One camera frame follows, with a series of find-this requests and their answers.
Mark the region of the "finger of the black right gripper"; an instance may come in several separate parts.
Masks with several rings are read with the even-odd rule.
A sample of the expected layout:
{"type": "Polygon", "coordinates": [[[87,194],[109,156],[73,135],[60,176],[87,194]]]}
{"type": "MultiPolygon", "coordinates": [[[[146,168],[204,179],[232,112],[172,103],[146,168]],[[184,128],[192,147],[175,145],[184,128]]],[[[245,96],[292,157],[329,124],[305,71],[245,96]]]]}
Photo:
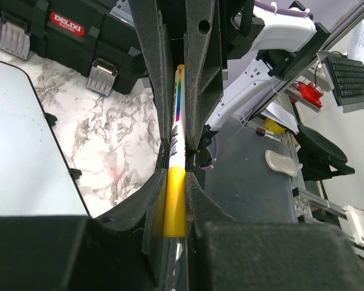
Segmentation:
{"type": "Polygon", "coordinates": [[[161,143],[170,144],[172,60],[167,26],[157,1],[130,1],[136,34],[155,98],[161,143]]]}
{"type": "Polygon", "coordinates": [[[184,61],[187,144],[196,150],[223,94],[218,1],[186,1],[184,61]]]}

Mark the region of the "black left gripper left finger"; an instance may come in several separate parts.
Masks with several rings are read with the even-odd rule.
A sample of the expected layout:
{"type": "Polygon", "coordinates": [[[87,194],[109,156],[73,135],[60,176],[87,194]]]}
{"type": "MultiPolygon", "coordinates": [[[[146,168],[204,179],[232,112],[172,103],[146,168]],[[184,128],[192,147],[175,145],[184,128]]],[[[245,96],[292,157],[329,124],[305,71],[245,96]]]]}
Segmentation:
{"type": "Polygon", "coordinates": [[[165,169],[97,217],[0,216],[0,290],[153,290],[165,169]]]}

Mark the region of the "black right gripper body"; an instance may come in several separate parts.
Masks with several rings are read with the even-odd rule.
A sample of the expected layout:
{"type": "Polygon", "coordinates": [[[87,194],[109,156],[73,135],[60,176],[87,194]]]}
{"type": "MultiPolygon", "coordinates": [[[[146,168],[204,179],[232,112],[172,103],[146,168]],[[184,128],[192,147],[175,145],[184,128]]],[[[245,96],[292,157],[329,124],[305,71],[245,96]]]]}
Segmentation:
{"type": "MultiPolygon", "coordinates": [[[[186,28],[185,1],[160,1],[163,20],[167,24],[171,49],[182,49],[186,28]]],[[[222,60],[240,59],[255,39],[254,1],[219,1],[222,60]]]]}

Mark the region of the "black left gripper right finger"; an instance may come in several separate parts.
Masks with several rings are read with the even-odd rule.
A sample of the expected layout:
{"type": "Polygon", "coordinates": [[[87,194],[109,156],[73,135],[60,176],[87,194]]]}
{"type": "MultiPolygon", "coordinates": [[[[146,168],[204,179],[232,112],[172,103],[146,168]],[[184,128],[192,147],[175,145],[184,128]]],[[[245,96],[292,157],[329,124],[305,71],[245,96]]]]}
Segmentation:
{"type": "Polygon", "coordinates": [[[191,290],[364,290],[364,268],[338,228],[245,224],[220,208],[188,173],[191,290]]]}

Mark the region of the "yellow marker cap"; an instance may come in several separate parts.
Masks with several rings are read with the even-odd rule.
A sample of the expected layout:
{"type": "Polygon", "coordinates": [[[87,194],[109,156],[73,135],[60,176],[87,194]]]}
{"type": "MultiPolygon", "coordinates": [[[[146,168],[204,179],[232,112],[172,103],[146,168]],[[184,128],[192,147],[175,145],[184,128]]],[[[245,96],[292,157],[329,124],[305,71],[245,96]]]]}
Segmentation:
{"type": "Polygon", "coordinates": [[[155,190],[148,210],[150,234],[156,238],[186,236],[185,169],[159,169],[155,171],[155,177],[155,190]]]}

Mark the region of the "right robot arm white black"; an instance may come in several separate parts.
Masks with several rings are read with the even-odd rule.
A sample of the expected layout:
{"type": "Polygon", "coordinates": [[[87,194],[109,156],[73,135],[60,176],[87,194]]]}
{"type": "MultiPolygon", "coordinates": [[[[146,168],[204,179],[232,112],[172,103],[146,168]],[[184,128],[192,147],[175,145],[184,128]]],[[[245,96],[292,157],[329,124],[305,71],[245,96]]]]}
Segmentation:
{"type": "Polygon", "coordinates": [[[253,69],[269,82],[295,78],[314,59],[328,30],[295,1],[130,1],[158,114],[161,146],[171,144],[174,79],[184,66],[186,142],[197,149],[207,119],[223,96],[230,59],[256,53],[253,69]]]}

